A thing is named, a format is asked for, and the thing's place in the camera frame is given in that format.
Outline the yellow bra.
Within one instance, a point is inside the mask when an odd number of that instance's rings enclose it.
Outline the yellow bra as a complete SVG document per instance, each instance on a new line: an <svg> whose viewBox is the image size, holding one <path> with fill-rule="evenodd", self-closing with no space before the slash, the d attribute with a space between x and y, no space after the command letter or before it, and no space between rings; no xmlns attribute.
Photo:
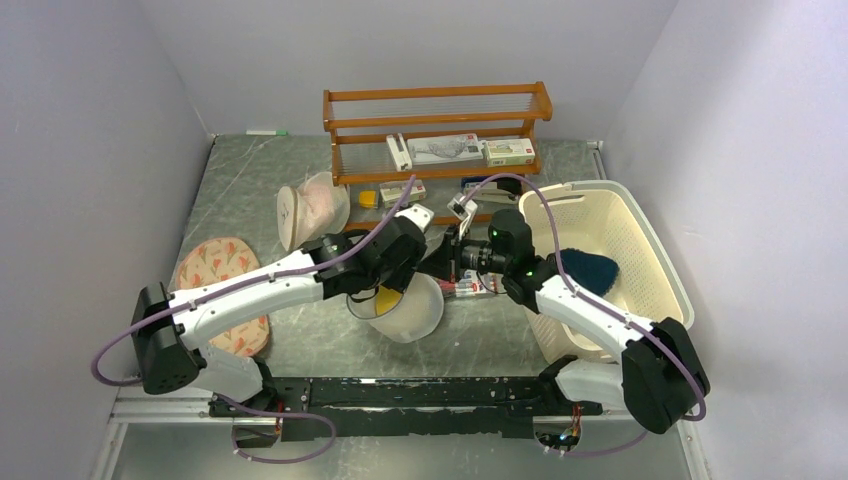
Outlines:
<svg viewBox="0 0 848 480"><path fill-rule="evenodd" d="M379 287L374 297L374 308L377 316L383 316L394 309L402 300L403 294L395 290Z"/></svg>

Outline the round white mesh laundry bag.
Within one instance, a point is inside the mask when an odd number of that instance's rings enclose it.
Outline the round white mesh laundry bag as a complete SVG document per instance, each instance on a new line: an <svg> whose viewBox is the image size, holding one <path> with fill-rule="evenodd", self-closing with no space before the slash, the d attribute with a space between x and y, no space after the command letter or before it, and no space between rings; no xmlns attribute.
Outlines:
<svg viewBox="0 0 848 480"><path fill-rule="evenodd" d="M441 322L444 313L443 294L430 276L415 273L397 306L389 313L377 316L374 297L381 286L345 298L346 307L355 319L402 344L426 337Z"/></svg>

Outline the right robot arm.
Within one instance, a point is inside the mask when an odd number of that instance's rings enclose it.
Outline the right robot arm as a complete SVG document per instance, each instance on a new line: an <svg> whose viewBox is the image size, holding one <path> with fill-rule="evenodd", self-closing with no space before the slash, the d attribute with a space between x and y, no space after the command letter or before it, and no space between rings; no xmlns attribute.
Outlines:
<svg viewBox="0 0 848 480"><path fill-rule="evenodd" d="M683 324L639 317L578 285L564 273L560 255L536 255L520 212L496 212L485 241L462 239L449 228L418 270L441 280L466 270L500 275L513 302L579 331L612 356L621 368L613 378L623 404L646 430L661 434L679 420L705 418L710 385Z"/></svg>

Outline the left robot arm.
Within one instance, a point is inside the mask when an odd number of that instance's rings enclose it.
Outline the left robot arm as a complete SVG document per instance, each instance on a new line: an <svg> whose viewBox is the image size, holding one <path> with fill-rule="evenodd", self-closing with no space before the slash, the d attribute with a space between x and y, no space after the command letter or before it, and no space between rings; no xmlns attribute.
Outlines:
<svg viewBox="0 0 848 480"><path fill-rule="evenodd" d="M358 242L328 234L272 265L214 285L173 293L161 283L144 287L132 320L143 390L162 395L194 386L237 400L251 415L268 413L277 388L266 368L211 339L287 307L362 297L380 287L404 291L425 254L432 220L429 211L411 207Z"/></svg>

